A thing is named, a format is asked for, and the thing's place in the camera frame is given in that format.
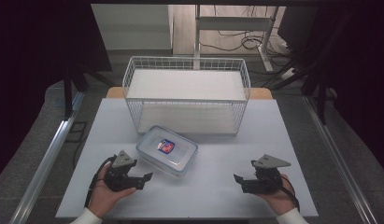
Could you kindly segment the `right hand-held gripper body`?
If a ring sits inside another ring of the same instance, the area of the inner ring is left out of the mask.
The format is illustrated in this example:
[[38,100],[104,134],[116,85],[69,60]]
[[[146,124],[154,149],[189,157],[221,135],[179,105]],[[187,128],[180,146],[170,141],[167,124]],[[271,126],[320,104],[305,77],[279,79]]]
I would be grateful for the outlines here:
[[264,154],[261,158],[251,162],[255,168],[256,183],[252,192],[256,194],[271,194],[278,191],[282,185],[279,167],[288,167],[288,161]]

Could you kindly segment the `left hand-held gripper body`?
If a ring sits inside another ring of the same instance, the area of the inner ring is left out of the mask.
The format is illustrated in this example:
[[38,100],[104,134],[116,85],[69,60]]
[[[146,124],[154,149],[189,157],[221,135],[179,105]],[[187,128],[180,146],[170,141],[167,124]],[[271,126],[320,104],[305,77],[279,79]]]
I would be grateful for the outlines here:
[[122,150],[109,165],[104,182],[112,191],[122,191],[128,188],[128,183],[139,182],[137,177],[128,176],[132,167],[136,166],[136,160],[133,160]]

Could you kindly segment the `person's right hand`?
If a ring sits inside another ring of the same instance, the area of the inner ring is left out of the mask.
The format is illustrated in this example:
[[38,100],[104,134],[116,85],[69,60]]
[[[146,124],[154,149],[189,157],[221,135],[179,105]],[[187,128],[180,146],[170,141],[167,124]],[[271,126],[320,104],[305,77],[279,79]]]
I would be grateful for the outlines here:
[[[289,193],[295,195],[294,188],[289,178],[285,174],[282,174],[281,180],[283,187]],[[295,203],[292,201],[292,198],[282,190],[279,190],[273,194],[259,194],[259,197],[265,200],[274,212],[277,210],[292,209],[296,207]]]

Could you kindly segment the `person's left hand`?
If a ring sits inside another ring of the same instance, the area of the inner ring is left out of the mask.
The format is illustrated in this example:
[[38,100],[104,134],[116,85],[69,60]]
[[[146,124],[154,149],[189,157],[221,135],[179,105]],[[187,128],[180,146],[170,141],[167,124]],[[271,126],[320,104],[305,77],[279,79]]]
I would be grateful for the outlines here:
[[136,192],[136,188],[121,190],[119,192],[112,191],[103,178],[107,173],[106,167],[98,175],[98,180],[92,189],[92,197],[88,205],[88,209],[97,217],[104,217],[113,209],[116,203]]

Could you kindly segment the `clear plastic lidded container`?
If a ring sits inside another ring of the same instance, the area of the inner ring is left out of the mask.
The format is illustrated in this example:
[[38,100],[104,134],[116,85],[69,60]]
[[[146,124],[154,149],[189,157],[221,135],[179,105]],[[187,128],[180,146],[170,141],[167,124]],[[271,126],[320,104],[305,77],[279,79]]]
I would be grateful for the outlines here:
[[137,152],[167,174],[182,178],[198,153],[191,140],[163,127],[151,127],[136,145]]

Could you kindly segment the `black stand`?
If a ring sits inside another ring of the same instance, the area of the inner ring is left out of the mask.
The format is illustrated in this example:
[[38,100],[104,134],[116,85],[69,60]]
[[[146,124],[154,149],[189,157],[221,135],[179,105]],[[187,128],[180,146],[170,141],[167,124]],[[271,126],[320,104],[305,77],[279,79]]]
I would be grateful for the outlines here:
[[85,74],[97,79],[109,87],[114,87],[115,83],[93,71],[87,65],[81,63],[67,63],[63,72],[64,81],[64,120],[69,120],[76,111],[76,104],[73,102],[72,86],[75,86],[78,92],[86,92],[89,89]]
[[316,60],[308,67],[302,68],[296,72],[293,76],[280,81],[274,86],[270,86],[270,91],[279,90],[287,85],[290,85],[294,81],[307,77],[305,83],[301,88],[303,95],[311,95],[314,90],[318,90],[317,97],[317,110],[316,114],[320,122],[325,125],[325,102],[326,102],[326,88],[327,88],[327,76],[322,71],[324,64],[327,61],[327,57],[330,53],[329,48],[324,48],[317,56]]

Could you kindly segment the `dark curtain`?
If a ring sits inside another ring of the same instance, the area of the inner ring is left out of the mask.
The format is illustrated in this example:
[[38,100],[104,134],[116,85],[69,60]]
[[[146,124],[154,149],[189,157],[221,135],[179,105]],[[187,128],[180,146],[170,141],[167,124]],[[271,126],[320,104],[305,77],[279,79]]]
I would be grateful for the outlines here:
[[0,0],[0,174],[49,86],[110,69],[92,0]]
[[[340,23],[338,7],[287,7],[278,34],[310,64]],[[384,0],[357,7],[319,70],[334,89],[334,107],[384,169]]]

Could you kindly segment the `white cabinet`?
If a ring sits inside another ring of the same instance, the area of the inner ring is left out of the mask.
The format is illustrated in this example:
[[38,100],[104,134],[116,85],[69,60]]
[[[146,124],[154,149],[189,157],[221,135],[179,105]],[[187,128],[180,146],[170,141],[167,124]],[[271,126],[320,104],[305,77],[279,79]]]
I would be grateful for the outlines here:
[[172,48],[169,5],[92,4],[92,11],[108,50]]

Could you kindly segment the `aluminium rail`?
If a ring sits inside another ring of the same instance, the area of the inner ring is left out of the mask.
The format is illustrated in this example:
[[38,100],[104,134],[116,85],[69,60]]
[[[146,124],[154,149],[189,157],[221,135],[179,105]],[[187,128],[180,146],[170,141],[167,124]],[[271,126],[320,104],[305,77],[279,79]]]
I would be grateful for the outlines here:
[[309,114],[311,115],[318,132],[323,140],[328,153],[330,154],[334,166],[339,173],[345,188],[363,222],[363,224],[378,224],[377,219],[373,213],[373,210],[368,203],[362,188],[355,180],[350,169],[348,168],[344,158],[342,157],[337,144],[335,143],[332,135],[330,134],[326,125],[322,123],[317,112],[318,109],[315,106],[314,100],[311,97],[303,96],[303,100],[306,103]]
[[55,135],[53,136],[50,145],[41,161],[39,163],[36,172],[29,183],[28,188],[23,194],[12,218],[8,224],[25,224],[30,216],[36,200],[44,187],[44,184],[50,174],[50,171],[61,151],[64,141],[71,130],[71,127],[75,121],[78,111],[81,107],[85,94],[83,92],[77,92],[76,96],[71,103],[71,113],[68,119],[63,120],[60,123]]

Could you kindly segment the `white metal desk frame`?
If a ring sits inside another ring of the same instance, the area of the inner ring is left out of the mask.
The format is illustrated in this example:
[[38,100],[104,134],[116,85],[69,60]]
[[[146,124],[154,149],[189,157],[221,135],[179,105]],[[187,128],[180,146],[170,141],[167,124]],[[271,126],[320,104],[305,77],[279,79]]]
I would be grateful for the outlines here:
[[259,45],[258,51],[261,56],[265,71],[273,73],[274,68],[267,55],[267,45],[269,43],[274,24],[276,22],[279,7],[274,7],[271,15],[265,18],[255,17],[203,17],[201,7],[195,6],[195,40],[193,57],[200,56],[200,32],[202,30],[217,31],[250,31],[263,32],[263,42]]

